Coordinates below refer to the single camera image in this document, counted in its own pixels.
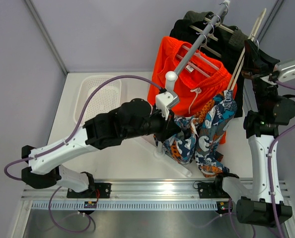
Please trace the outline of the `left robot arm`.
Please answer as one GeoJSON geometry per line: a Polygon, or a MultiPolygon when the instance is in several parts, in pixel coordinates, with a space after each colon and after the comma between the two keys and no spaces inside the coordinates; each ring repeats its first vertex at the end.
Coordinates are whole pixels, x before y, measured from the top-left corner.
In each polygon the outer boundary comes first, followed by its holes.
{"type": "Polygon", "coordinates": [[[95,198],[102,187],[94,181],[93,175],[72,171],[63,163],[86,153],[119,146],[125,139],[151,134],[160,141],[169,139],[181,131],[173,116],[171,112],[165,119],[161,110],[140,98],[123,103],[87,120],[72,138],[41,148],[22,147],[22,159],[28,159],[28,167],[22,169],[21,180],[35,189],[65,187],[68,198],[95,198]]]}

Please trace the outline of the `patterned blue orange shorts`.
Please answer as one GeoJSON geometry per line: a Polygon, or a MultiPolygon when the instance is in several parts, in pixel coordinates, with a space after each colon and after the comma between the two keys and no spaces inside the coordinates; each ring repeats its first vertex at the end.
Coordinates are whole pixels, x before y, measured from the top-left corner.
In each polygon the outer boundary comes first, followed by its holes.
{"type": "Polygon", "coordinates": [[[191,117],[177,117],[175,123],[190,124],[191,137],[178,139],[174,136],[163,142],[165,153],[181,165],[194,160],[206,178],[228,173],[221,162],[223,155],[217,147],[224,142],[226,130],[237,111],[232,90],[215,95],[198,113],[191,117]]]}

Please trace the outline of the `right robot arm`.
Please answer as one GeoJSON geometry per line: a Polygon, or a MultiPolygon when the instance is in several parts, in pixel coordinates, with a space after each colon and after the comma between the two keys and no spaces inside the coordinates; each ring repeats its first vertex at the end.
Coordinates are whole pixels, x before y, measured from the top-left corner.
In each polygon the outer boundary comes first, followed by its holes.
{"type": "Polygon", "coordinates": [[[284,204],[277,170],[278,127],[295,117],[295,95],[279,95],[278,85],[295,79],[295,60],[275,59],[253,43],[244,42],[242,75],[251,80],[257,111],[249,111],[244,129],[250,146],[253,187],[247,189],[232,173],[213,182],[198,183],[201,198],[230,198],[236,204],[237,220],[243,224],[276,227],[292,217],[284,204]]]}

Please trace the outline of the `cream hanger of patterned shorts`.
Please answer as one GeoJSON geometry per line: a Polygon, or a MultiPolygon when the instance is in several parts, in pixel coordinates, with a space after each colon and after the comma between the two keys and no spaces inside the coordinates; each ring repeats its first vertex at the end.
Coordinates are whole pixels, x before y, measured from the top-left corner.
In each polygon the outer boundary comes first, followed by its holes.
{"type": "MultiPolygon", "coordinates": [[[[252,28],[249,36],[248,36],[249,40],[252,40],[252,39],[255,38],[255,36],[256,36],[256,34],[257,34],[258,30],[259,30],[259,27],[260,27],[260,25],[262,23],[262,20],[263,20],[265,14],[266,14],[266,11],[267,11],[267,9],[264,8],[262,10],[262,12],[260,13],[260,15],[258,16],[258,18],[256,19],[255,24],[254,24],[254,26],[253,26],[253,28],[252,28]]],[[[240,75],[240,72],[241,72],[241,69],[242,69],[242,66],[243,66],[244,53],[245,53],[245,48],[243,48],[243,50],[242,50],[242,52],[240,54],[240,57],[239,57],[238,62],[236,64],[235,70],[234,70],[234,72],[232,74],[231,80],[230,80],[229,85],[227,87],[228,90],[234,90],[234,88],[235,88],[236,82],[238,80],[238,77],[240,75]]]]}

